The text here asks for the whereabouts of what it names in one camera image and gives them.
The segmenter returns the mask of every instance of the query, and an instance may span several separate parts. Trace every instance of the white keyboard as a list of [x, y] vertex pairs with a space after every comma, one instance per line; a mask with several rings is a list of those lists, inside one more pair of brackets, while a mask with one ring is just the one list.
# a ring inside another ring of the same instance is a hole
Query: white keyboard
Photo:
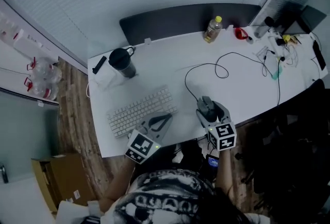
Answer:
[[107, 119], [114, 136], [127, 136], [135, 128], [136, 124], [147, 114], [153, 112], [177, 112], [173, 105], [172, 95], [167, 86], [158, 88], [146, 97], [132, 102], [116, 111], [109, 111]]

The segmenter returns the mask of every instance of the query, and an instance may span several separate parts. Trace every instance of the patterned shirt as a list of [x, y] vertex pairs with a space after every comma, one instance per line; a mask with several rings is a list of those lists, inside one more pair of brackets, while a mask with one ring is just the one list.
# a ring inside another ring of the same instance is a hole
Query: patterned shirt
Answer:
[[170, 224], [198, 220], [200, 198], [214, 195], [211, 183], [198, 176], [180, 169], [145, 173], [111, 206], [101, 223]]

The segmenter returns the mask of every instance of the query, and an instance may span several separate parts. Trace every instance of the paper label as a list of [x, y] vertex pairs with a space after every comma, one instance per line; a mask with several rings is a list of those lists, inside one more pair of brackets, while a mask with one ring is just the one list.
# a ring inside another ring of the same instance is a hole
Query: paper label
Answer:
[[74, 191], [73, 194], [74, 194], [75, 199], [79, 199], [80, 198], [79, 190]]
[[38, 100], [38, 106], [43, 107], [43, 102]]

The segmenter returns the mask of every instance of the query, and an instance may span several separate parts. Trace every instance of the yellow bottle cap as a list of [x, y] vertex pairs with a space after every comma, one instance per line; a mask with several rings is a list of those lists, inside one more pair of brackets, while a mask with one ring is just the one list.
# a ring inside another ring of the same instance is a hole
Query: yellow bottle cap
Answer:
[[222, 17], [220, 17], [219, 15], [216, 16], [216, 22], [220, 23], [222, 21]]
[[290, 35], [283, 35], [283, 39], [286, 43], [288, 43], [291, 39]]

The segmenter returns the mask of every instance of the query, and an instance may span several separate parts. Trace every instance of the wooden floor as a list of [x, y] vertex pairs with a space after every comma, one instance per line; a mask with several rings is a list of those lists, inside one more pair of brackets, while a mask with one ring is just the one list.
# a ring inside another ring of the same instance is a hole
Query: wooden floor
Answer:
[[[86, 86], [88, 78], [76, 68], [61, 60], [58, 64], [63, 72], [63, 79], [59, 84], [58, 102], [60, 105], [59, 115], [59, 144], [60, 152], [79, 152], [82, 156], [86, 174], [90, 186], [99, 199], [113, 176], [118, 172], [122, 156], [101, 158], [98, 148], [92, 111], [89, 98], [86, 97]], [[249, 123], [238, 129], [238, 140], [236, 148], [231, 150], [232, 169], [234, 177], [235, 204], [245, 213], [262, 213], [268, 215], [265, 208], [254, 210], [261, 196], [253, 192], [252, 183], [245, 185], [241, 183], [247, 172], [241, 160], [235, 159], [235, 154], [241, 152], [247, 135]], [[203, 153], [209, 153], [207, 142], [200, 141]]]

